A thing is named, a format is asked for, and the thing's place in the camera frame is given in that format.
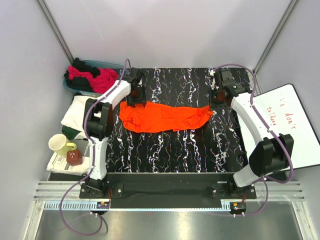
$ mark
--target white pillow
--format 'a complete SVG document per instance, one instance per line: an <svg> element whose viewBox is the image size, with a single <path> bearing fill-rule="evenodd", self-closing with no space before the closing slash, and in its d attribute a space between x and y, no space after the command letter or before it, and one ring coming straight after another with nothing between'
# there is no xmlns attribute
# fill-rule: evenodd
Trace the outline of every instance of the white pillow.
<svg viewBox="0 0 320 240"><path fill-rule="evenodd" d="M61 124L80 132L84 132L83 121L86 101L88 99L96 98L90 96L75 96L71 106L69 107L68 111L66 111Z"/></svg>

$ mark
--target pink cloth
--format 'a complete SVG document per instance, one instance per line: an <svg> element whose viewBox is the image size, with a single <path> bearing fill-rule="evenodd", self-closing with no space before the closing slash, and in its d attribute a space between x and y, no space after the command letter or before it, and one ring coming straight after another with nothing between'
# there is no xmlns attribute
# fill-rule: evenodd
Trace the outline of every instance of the pink cloth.
<svg viewBox="0 0 320 240"><path fill-rule="evenodd" d="M84 77L88 79L94 92L104 94L115 83L118 78L118 74L112 69L98 69L100 70L100 75L94 78L90 72L78 71L73 66L69 66L69 79L72 80L75 77Z"/></svg>

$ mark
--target small dark red object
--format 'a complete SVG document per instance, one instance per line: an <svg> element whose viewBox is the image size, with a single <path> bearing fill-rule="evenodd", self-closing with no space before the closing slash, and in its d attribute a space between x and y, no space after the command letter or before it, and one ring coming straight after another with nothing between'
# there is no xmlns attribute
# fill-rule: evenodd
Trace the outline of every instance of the small dark red object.
<svg viewBox="0 0 320 240"><path fill-rule="evenodd" d="M81 152L78 149L72 150L72 151L68 151L66 153L66 161L71 166L77 166L77 165L82 164L82 154L81 154Z"/></svg>

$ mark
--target metal floor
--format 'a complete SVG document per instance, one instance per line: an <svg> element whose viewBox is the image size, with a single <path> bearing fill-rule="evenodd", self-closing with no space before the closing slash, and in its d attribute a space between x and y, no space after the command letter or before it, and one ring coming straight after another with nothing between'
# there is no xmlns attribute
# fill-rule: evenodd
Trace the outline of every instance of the metal floor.
<svg viewBox="0 0 320 240"><path fill-rule="evenodd" d="M259 208L248 202L248 213ZM84 216L84 211L64 211L73 228L83 233L94 232L100 221ZM246 217L221 217L225 212L133 212L110 211L103 215L107 222L92 237L78 236L64 228L59 212L44 210L37 240L302 240L293 207L289 202L268 202L262 213Z"/></svg>

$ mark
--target mug handle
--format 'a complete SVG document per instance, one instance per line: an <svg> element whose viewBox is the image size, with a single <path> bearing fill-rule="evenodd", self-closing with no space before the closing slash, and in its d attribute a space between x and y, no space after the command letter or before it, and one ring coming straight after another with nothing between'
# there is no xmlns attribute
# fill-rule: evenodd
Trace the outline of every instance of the mug handle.
<svg viewBox="0 0 320 240"><path fill-rule="evenodd" d="M74 150L77 149L77 145L75 143L73 143L73 142L68 142L66 145L68 147L72 147L70 151L74 151Z"/></svg>

